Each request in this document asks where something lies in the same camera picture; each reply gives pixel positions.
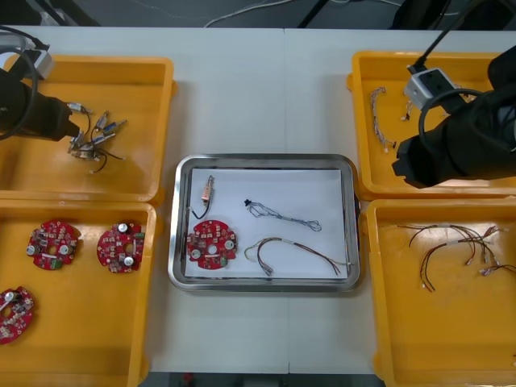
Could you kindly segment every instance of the floor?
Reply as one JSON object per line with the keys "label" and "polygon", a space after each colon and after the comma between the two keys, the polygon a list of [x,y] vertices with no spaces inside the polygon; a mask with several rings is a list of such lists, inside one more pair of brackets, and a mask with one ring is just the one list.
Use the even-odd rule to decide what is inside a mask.
{"label": "floor", "polygon": [[373,375],[230,375],[205,373],[188,376],[179,373],[152,372],[140,387],[383,387]]}
{"label": "floor", "polygon": [[[209,21],[244,7],[274,0],[75,0],[91,17],[106,27],[203,27]],[[403,0],[330,0],[309,25],[328,29],[387,29]],[[295,28],[317,0],[291,0],[279,6],[260,8],[212,27]],[[448,13],[468,0],[453,0]],[[443,25],[451,16],[445,17]]]}

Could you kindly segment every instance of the white wire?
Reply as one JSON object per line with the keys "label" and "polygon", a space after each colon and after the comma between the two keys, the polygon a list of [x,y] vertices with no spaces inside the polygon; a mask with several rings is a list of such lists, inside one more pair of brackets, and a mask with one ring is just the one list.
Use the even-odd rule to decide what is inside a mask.
{"label": "white wire", "polygon": [[242,8],[241,10],[233,12],[232,14],[224,15],[224,16],[221,16],[220,18],[216,18],[216,19],[213,19],[213,20],[209,21],[204,26],[204,28],[208,28],[212,24],[215,24],[215,23],[217,23],[217,22],[219,22],[221,20],[232,18],[233,16],[240,15],[240,14],[242,14],[244,12],[249,12],[250,10],[257,10],[259,8],[267,8],[268,6],[279,6],[281,4],[286,4],[287,2],[293,2],[293,1],[294,0],[281,0],[280,2],[271,2],[269,4],[260,4],[260,3],[258,3],[255,6],[247,6],[245,8]]}

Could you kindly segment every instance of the white table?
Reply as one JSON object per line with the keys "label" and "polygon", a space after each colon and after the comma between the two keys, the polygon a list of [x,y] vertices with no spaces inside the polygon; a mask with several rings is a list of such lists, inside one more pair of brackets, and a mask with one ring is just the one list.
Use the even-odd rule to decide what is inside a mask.
{"label": "white table", "polygon": [[[422,51],[435,32],[28,27],[65,54],[167,56],[173,99],[164,184],[189,154],[340,153],[356,164],[352,55]],[[454,32],[439,51],[501,52],[515,32]],[[169,217],[169,204],[161,209]],[[185,293],[156,249],[147,353],[152,371],[372,373],[371,282],[344,295]]]}

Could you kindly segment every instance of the tray rim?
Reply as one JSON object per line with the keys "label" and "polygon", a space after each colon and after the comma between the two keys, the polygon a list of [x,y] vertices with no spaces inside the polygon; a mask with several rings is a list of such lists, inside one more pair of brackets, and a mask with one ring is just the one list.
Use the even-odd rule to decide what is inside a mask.
{"label": "tray rim", "polygon": [[148,360],[144,354],[145,339],[147,334],[147,315],[148,315],[148,295],[150,292],[150,284],[152,279],[152,266],[154,261],[154,248],[155,239],[158,236],[159,228],[157,222],[156,210],[153,206],[148,203],[142,202],[77,202],[77,201],[46,201],[46,200],[15,200],[15,199],[1,199],[0,198],[0,209],[3,207],[8,208],[19,208],[19,209],[42,209],[51,210],[57,207],[66,210],[77,210],[77,209],[95,209],[95,210],[128,210],[128,211],[141,211],[147,213],[147,224],[146,230],[152,230],[152,234],[144,240],[144,253],[142,264],[139,267],[139,280],[138,287],[139,292],[136,296],[135,301],[135,312],[133,321],[133,333],[131,340],[131,354],[129,355],[129,364],[127,365],[127,375],[99,375],[99,374],[80,374],[70,375],[67,373],[60,374],[39,374],[39,373],[1,373],[3,383],[12,384],[19,383],[20,381],[41,381],[51,379],[53,383],[56,383],[56,378],[74,378],[80,377],[86,380],[91,380],[94,384],[98,382],[112,381],[116,377],[126,377],[127,387],[136,387],[141,383],[148,374]]}
{"label": "tray rim", "polygon": [[173,80],[174,64],[162,56],[81,56],[52,54],[55,62],[65,63],[104,63],[104,64],[140,64],[163,65],[164,76],[161,84],[160,108],[156,120],[156,146],[154,156],[157,162],[153,163],[151,184],[147,193],[79,193],[79,192],[44,192],[2,189],[0,199],[32,199],[32,200],[74,200],[74,201],[100,201],[100,202],[152,202],[159,196],[161,172],[164,163],[164,151],[166,138],[169,131],[170,106],[173,95],[177,92],[177,84]]}
{"label": "tray rim", "polygon": [[[360,61],[363,59],[392,59],[406,58],[416,60],[421,52],[394,52],[394,51],[361,51],[352,57],[352,73],[347,80],[348,88],[352,92],[353,112],[355,115],[356,144],[359,151],[359,191],[360,198],[373,200],[381,198],[499,198],[516,194],[516,187],[430,187],[424,191],[410,185],[405,187],[380,185],[372,181],[371,164],[369,160],[369,145],[367,125],[365,122],[365,104],[363,98],[362,73]],[[500,52],[433,52],[430,59],[468,59],[488,60],[499,55]]]}
{"label": "tray rim", "polygon": [[[396,208],[396,207],[447,207],[456,208],[457,206],[487,206],[487,207],[506,207],[516,206],[516,199],[505,198],[455,198],[455,199],[379,199],[371,202],[364,217],[366,228],[362,229],[361,236],[366,236],[368,240],[368,254],[369,254],[369,270],[371,272],[372,285],[372,308],[375,321],[375,333],[377,336],[377,350],[372,359],[374,363],[374,371],[376,375],[383,380],[388,387],[402,386],[409,387],[417,385],[419,387],[432,386],[432,383],[399,383],[396,380],[393,364],[392,342],[390,338],[389,329],[389,313],[387,308],[385,296],[385,282],[383,265],[381,262],[380,240],[378,233],[378,218],[377,210],[381,208]],[[372,248],[372,242],[375,241],[376,249]]]}
{"label": "tray rim", "polygon": [[[281,279],[281,278],[226,278],[221,280],[215,279],[198,279],[197,282],[205,283],[185,283],[187,277],[181,273],[181,268],[177,265],[181,265],[181,249],[184,249],[184,238],[178,237],[178,235],[184,234],[183,223],[186,222],[186,210],[185,205],[187,202],[187,196],[189,193],[189,171],[193,169],[190,166],[195,161],[210,161],[210,160],[225,160],[226,162],[265,162],[274,165],[278,163],[295,163],[295,162],[314,162],[322,161],[327,163],[335,163],[339,165],[336,169],[340,169],[342,173],[347,173],[349,180],[346,180],[346,175],[343,175],[343,210],[345,214],[352,214],[353,216],[344,216],[344,232],[346,234],[347,241],[347,253],[349,261],[352,263],[350,273],[344,280],[307,280],[307,279]],[[286,153],[248,153],[248,154],[212,154],[212,155],[192,155],[185,157],[177,166],[176,180],[174,185],[173,205],[170,221],[170,245],[169,245],[169,263],[168,271],[170,281],[181,290],[187,291],[211,291],[211,290],[222,290],[222,291],[244,291],[244,292],[344,292],[352,291],[358,286],[360,281],[360,254],[358,251],[358,235],[357,228],[358,222],[356,220],[357,207],[356,207],[356,196],[354,194],[356,180],[356,169],[354,164],[345,156],[342,155],[323,155],[323,154],[286,154]]]}

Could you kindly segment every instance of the white paper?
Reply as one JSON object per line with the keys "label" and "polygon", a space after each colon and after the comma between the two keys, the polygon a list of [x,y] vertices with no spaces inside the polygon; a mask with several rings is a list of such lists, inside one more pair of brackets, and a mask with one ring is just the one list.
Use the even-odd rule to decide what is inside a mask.
{"label": "white paper", "polygon": [[[194,169],[190,205],[196,214],[204,212],[201,196],[209,176],[214,177],[210,211],[201,220],[219,220],[236,233],[238,251],[225,268],[206,270],[186,258],[187,277],[245,278],[267,277],[256,261],[247,260],[244,250],[263,238],[281,237],[306,245],[332,260],[346,263],[342,183],[339,170],[245,170]],[[298,223],[272,217],[255,218],[244,201],[249,199],[283,216],[317,220],[323,228],[312,231]],[[189,233],[199,224],[192,214]],[[256,249],[248,253],[256,258]],[[338,265],[336,275],[323,258],[292,244],[272,241],[265,244],[260,257],[274,270],[275,278],[346,278],[347,269]]]}

